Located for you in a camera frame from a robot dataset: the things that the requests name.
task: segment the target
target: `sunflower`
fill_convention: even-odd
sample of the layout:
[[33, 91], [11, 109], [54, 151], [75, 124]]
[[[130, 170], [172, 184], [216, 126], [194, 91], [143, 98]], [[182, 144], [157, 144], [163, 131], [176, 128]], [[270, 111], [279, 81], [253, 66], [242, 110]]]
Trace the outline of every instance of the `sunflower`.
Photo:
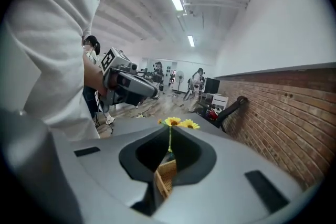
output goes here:
[[168, 126], [174, 126], [174, 125], [178, 125], [179, 122], [181, 121], [180, 118], [175, 118], [175, 117], [172, 117], [172, 118], [167, 118], [165, 120], [165, 123], [168, 125]]
[[198, 129], [200, 128], [198, 124], [193, 122], [192, 120], [185, 120], [179, 124], [181, 127], [191, 128], [191, 129]]

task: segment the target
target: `chair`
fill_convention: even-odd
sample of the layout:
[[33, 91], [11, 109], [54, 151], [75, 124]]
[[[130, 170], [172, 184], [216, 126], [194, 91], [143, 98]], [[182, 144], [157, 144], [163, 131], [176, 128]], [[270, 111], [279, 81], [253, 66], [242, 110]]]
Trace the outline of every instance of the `chair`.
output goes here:
[[209, 121], [211, 124], [213, 124], [214, 126], [216, 126], [217, 128], [221, 127], [222, 130], [225, 132], [224, 127], [223, 127], [223, 122], [224, 120], [229, 117], [233, 112], [235, 112], [237, 109], [240, 108], [241, 105], [243, 105], [244, 103], [247, 103], [248, 99], [244, 96], [239, 96], [237, 98], [237, 101], [235, 101], [232, 105], [230, 105], [228, 108], [224, 109], [219, 115], [218, 118], [214, 121], [210, 118], [208, 118], [207, 116], [205, 116], [205, 114], [203, 113], [203, 109], [196, 111], [197, 114], [199, 114], [201, 117], [203, 117], [204, 119], [206, 119], [207, 121]]

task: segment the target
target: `wooden basket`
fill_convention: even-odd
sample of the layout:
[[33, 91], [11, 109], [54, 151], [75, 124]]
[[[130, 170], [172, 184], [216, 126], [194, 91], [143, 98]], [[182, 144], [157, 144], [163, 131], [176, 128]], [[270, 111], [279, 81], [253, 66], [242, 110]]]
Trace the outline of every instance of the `wooden basket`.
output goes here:
[[176, 160], [160, 165], [155, 171], [155, 183], [166, 200], [172, 193], [172, 179], [176, 175]]

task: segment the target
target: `black rectangular slot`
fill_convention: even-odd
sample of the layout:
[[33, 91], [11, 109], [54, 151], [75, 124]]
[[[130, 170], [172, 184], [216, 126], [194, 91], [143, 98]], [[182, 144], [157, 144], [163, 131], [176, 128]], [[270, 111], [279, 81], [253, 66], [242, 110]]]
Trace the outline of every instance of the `black rectangular slot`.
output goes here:
[[271, 214], [289, 204], [262, 172], [255, 170], [245, 173], [245, 176]]
[[84, 148], [82, 150], [74, 151], [74, 153], [77, 157], [81, 157], [81, 156], [89, 155], [92, 153], [96, 153], [98, 151], [100, 151], [100, 149], [97, 148], [96, 146], [93, 146], [93, 147]]

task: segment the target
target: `ceiling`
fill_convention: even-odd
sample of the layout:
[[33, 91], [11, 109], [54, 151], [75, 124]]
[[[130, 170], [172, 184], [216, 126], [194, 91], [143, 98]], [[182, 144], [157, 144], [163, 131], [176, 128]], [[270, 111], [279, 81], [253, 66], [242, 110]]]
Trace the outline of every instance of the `ceiling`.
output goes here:
[[[92, 34], [102, 52], [111, 46], [134, 52], [148, 44], [156, 49], [216, 52], [239, 9], [246, 8], [248, 2], [190, 0], [185, 11], [178, 13], [171, 0], [100, 0]], [[190, 47], [187, 35], [193, 35], [195, 48]]]

